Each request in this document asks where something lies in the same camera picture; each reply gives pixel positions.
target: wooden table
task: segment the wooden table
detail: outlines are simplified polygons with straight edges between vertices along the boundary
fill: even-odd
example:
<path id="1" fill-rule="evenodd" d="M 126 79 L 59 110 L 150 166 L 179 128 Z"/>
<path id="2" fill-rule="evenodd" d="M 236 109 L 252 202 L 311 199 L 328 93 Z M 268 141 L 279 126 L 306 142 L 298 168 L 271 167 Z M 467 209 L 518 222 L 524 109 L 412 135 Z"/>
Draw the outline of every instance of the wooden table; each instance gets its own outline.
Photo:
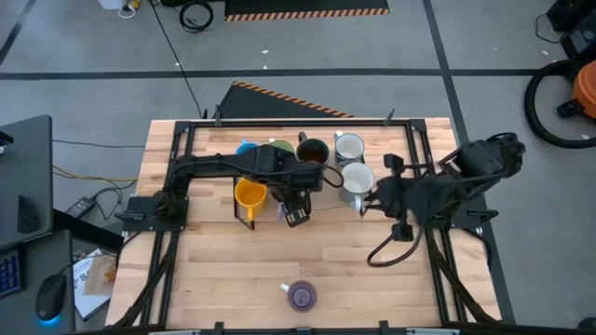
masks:
<path id="1" fill-rule="evenodd" d="M 448 118 L 428 118 L 427 133 L 435 161 L 456 147 Z M 154 121 L 149 131 L 137 186 L 138 195 L 162 188 L 175 121 Z M 309 137 L 333 148 L 335 130 L 359 134 L 366 143 L 365 159 L 377 179 L 389 174 L 383 154 L 406 158 L 405 131 L 394 127 L 306 127 Z M 267 143 L 269 138 L 297 144 L 296 127 L 201 128 L 195 155 L 232 154 L 242 139 Z M 426 242 L 407 261 L 389 268 L 372 268 L 366 257 L 390 233 L 395 222 L 380 211 L 361 218 L 341 202 L 330 187 L 313 195 L 311 221 L 291 229 L 276 223 L 276 204 L 251 232 L 234 219 L 231 179 L 195 180 L 189 189 L 188 225 L 181 236 L 175 267 L 168 328 L 377 328 L 439 326 L 440 318 L 429 267 Z M 112 324 L 141 291 L 149 268 L 155 233 L 143 233 L 123 251 L 106 324 Z M 498 318 L 493 283 L 480 241 L 451 232 L 457 269 L 476 300 Z M 399 256 L 410 243 L 391 243 L 377 257 Z M 318 304 L 309 313 L 295 313 L 281 283 L 308 280 L 318 290 Z M 454 300 L 443 279 L 450 316 Z M 156 321 L 161 288 L 154 296 Z"/>

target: mug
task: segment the mug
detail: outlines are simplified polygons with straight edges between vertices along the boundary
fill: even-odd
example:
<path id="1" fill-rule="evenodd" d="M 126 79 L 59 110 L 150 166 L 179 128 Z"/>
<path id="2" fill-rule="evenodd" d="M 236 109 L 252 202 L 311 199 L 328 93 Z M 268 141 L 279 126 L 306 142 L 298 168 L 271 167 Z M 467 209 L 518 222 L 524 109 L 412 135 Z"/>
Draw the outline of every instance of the mug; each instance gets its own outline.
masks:
<path id="1" fill-rule="evenodd" d="M 329 148 L 324 141 L 309 139 L 304 132 L 300 132 L 298 141 L 300 142 L 296 149 L 296 157 L 298 160 L 327 164 L 329 161 Z"/>
<path id="2" fill-rule="evenodd" d="M 335 162 L 340 168 L 350 163 L 359 163 L 364 156 L 364 141 L 356 134 L 337 131 L 335 137 Z"/>
<path id="3" fill-rule="evenodd" d="M 254 149 L 258 146 L 259 146 L 259 144 L 257 144 L 257 143 L 248 142 L 245 139 L 242 139 L 242 144 L 240 144 L 240 146 L 236 149 L 236 154 L 244 154 L 248 150 Z"/>
<path id="4" fill-rule="evenodd" d="M 342 170 L 342 176 L 344 187 L 339 191 L 339 197 L 352 209 L 360 211 L 364 198 L 374 186 L 373 171 L 362 163 L 350 163 Z"/>
<path id="5" fill-rule="evenodd" d="M 279 286 L 288 292 L 288 303 L 294 311 L 305 313 L 317 305 L 317 289 L 311 283 L 299 280 L 291 285 L 281 284 Z"/>
<path id="6" fill-rule="evenodd" d="M 258 182 L 241 179 L 234 190 L 234 198 L 249 212 L 249 221 L 262 212 L 267 205 L 267 187 Z"/>
<path id="7" fill-rule="evenodd" d="M 292 147 L 291 144 L 286 141 L 276 141 L 276 139 L 269 139 L 269 145 L 285 150 L 292 154 L 294 153 L 294 147 Z"/>

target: blue light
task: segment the blue light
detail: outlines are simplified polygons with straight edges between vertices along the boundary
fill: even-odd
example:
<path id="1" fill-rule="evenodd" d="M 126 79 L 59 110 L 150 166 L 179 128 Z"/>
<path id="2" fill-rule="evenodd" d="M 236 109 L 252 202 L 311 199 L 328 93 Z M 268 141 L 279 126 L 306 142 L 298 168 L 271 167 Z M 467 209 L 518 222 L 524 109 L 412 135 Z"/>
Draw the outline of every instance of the blue light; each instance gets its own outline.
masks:
<path id="1" fill-rule="evenodd" d="M 39 319 L 38 321 L 39 321 L 39 324 L 41 326 L 43 326 L 43 327 L 54 327 L 54 326 L 56 326 L 56 325 L 58 325 L 60 323 L 60 315 L 58 315 L 58 316 L 56 316 L 53 319 L 48 320 L 48 321 L 44 321 L 44 320 L 41 320 L 41 319 Z"/>

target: gray floor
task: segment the gray floor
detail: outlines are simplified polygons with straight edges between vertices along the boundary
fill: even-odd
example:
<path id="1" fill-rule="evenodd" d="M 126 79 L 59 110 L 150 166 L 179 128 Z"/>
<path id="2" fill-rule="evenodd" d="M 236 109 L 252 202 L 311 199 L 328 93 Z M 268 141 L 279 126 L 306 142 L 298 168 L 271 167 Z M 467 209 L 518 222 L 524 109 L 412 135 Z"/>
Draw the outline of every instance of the gray floor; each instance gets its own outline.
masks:
<path id="1" fill-rule="evenodd" d="M 177 14 L 160 7 L 171 42 L 187 70 L 402 68 L 438 69 L 423 0 L 388 0 L 384 17 L 223 22 L 201 34 L 184 32 Z M 440 37 L 452 69 L 537 69 L 564 59 L 557 45 L 534 37 L 534 20 L 552 0 L 432 0 Z M 0 45 L 25 0 L 0 2 Z M 545 34 L 556 37 L 545 22 Z M 132 20 L 102 10 L 95 0 L 38 0 L 0 73 L 102 73 L 177 71 L 150 7 Z M 440 76 L 355 75 L 192 78 L 202 108 L 244 80 L 360 116 L 452 116 Z M 594 150 L 567 151 L 533 136 L 522 97 L 529 78 L 456 77 L 456 93 L 471 139 L 515 131 L 528 147 L 522 172 L 487 194 L 497 246 L 519 324 L 575 327 L 596 315 L 596 277 L 591 244 L 596 235 L 591 206 L 596 181 Z M 562 124 L 553 108 L 569 85 L 550 78 L 537 105 L 552 131 L 569 139 L 596 136 L 592 124 Z M 182 79 L 0 80 L 0 124 L 50 114 L 54 138 L 110 144 L 143 144 L 152 119 L 196 117 Z M 134 177 L 142 150 L 55 144 L 54 164 L 79 174 Z M 66 209 L 102 182 L 55 180 L 55 207 Z M 113 195 L 102 202 L 113 205 Z M 93 212 L 88 220 L 104 222 Z M 81 328 L 96 328 L 104 313 Z"/>

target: green mug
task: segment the green mug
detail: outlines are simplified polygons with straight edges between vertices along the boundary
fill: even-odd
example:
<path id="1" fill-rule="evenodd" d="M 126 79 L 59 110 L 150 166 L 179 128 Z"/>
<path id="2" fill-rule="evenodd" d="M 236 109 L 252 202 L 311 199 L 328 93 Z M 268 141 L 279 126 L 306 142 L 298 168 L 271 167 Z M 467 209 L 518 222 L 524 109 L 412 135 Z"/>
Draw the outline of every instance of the green mug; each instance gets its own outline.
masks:
<path id="1" fill-rule="evenodd" d="M 269 145 L 274 146 L 278 149 L 285 150 L 290 153 L 294 153 L 294 147 L 286 141 L 276 141 L 276 139 L 269 139 Z"/>

